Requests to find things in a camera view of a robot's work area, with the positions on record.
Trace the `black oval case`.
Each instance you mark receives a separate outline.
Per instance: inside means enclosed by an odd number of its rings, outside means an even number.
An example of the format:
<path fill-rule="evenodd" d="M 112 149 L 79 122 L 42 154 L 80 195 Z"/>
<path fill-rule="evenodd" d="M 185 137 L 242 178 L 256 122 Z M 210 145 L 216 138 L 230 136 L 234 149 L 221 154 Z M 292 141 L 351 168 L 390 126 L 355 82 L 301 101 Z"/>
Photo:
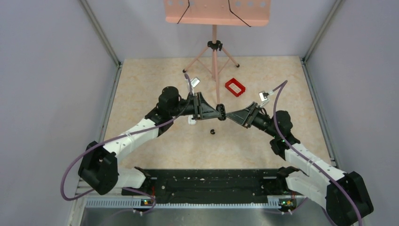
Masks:
<path fill-rule="evenodd" d="M 224 121 L 226 120 L 226 110 L 224 104 L 218 104 L 216 106 L 216 110 L 219 112 L 218 120 Z"/>

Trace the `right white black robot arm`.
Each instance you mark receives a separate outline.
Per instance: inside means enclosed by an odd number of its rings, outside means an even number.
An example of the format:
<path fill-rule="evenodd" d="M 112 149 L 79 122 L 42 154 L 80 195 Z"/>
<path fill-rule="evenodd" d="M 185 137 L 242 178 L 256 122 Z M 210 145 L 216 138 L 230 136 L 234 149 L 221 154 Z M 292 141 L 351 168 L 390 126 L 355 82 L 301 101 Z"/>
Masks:
<path fill-rule="evenodd" d="M 273 152 L 291 167 L 280 168 L 276 188 L 282 194 L 291 191 L 318 204 L 337 226 L 351 226 L 374 212 L 374 206 L 362 176 L 347 173 L 313 154 L 291 133 L 293 124 L 287 111 L 270 117 L 253 102 L 247 108 L 227 113 L 227 118 L 245 127 L 256 127 L 273 137 Z"/>

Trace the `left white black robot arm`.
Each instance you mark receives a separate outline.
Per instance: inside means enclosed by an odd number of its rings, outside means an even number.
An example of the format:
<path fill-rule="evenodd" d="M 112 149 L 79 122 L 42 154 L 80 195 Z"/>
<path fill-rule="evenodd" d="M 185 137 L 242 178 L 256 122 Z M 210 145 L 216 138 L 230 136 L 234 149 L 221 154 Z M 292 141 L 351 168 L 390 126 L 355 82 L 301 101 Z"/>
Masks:
<path fill-rule="evenodd" d="M 176 87 L 165 87 L 156 106 L 135 126 L 104 144 L 88 145 L 78 175 L 99 195 L 116 186 L 131 187 L 142 195 L 148 193 L 151 188 L 148 175 L 141 169 L 119 169 L 118 163 L 142 144 L 165 133 L 177 117 L 187 115 L 194 120 L 223 121 L 226 110 L 223 104 L 212 107 L 200 92 L 190 92 L 184 99 Z"/>

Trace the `white earbud charging case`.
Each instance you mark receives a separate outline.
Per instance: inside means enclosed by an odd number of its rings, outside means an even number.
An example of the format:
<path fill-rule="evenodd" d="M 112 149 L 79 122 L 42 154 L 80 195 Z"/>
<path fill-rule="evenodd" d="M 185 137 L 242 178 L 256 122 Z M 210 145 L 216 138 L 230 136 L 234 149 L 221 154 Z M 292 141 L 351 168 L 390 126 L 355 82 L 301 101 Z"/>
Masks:
<path fill-rule="evenodd" d="M 189 115 L 187 117 L 187 122 L 189 125 L 195 125 L 197 123 L 197 121 L 194 119 L 193 115 Z"/>

